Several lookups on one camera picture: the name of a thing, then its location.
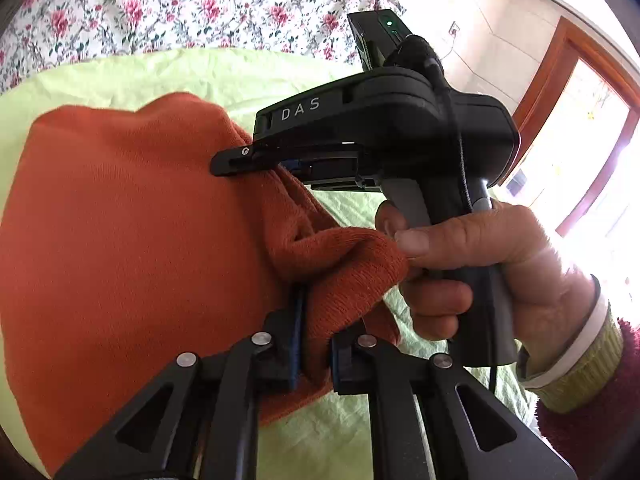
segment human hand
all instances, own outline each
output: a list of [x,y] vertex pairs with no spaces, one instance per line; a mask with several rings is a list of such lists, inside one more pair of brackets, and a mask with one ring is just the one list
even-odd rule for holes
[[389,201],[376,213],[376,229],[395,238],[412,271],[400,284],[415,332],[425,339],[452,337],[457,314],[471,306],[471,288],[462,282],[430,278],[430,270],[502,264],[513,295],[513,333],[530,355],[527,371],[553,364],[581,329],[594,303],[590,275],[552,244],[533,212],[494,201],[494,209],[408,230]]

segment green sleeve cuff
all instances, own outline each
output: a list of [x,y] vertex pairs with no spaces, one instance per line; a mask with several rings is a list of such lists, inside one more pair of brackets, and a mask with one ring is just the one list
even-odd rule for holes
[[622,357],[622,332],[611,308],[588,350],[562,377],[542,388],[529,388],[556,413],[568,413],[595,397],[613,376]]

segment maroon sleeve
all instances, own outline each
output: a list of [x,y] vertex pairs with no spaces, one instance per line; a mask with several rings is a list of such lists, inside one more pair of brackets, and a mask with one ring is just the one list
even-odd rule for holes
[[640,407],[640,334],[618,320],[623,351],[613,377],[590,402],[561,415],[538,403],[540,432],[575,469],[587,479],[604,463],[610,446],[626,429]]

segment black handle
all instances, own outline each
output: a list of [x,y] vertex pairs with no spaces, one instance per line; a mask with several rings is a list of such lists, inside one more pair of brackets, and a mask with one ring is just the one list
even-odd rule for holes
[[[443,222],[466,213],[458,180],[429,177],[383,180],[381,189],[404,214],[410,227]],[[468,180],[474,211],[491,209],[484,180]],[[471,308],[458,317],[458,332],[448,341],[449,353],[463,366],[507,365],[516,360],[511,295],[499,266],[445,270],[442,277],[469,285]]]

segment light green tablecloth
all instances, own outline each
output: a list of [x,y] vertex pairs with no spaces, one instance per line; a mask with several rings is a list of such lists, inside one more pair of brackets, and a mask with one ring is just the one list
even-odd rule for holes
[[[31,123],[60,105],[137,110],[169,92],[188,91],[222,105],[233,120],[251,132],[260,108],[350,75],[353,70],[347,65],[289,54],[195,49],[113,57],[43,72],[0,96],[0,214]],[[315,195],[341,224],[364,227],[373,226],[376,208],[383,199],[369,193]],[[444,348],[413,334],[406,304],[396,288],[386,300],[398,318],[403,351],[429,356]],[[3,353],[0,362],[4,364]],[[486,381],[485,370],[474,370],[474,374]],[[500,370],[498,396],[525,423],[530,422],[533,397],[518,386],[509,367]],[[0,425],[18,451],[44,471],[20,419],[4,366],[0,368]],[[258,478],[372,478],[366,398],[329,394],[262,428]]]

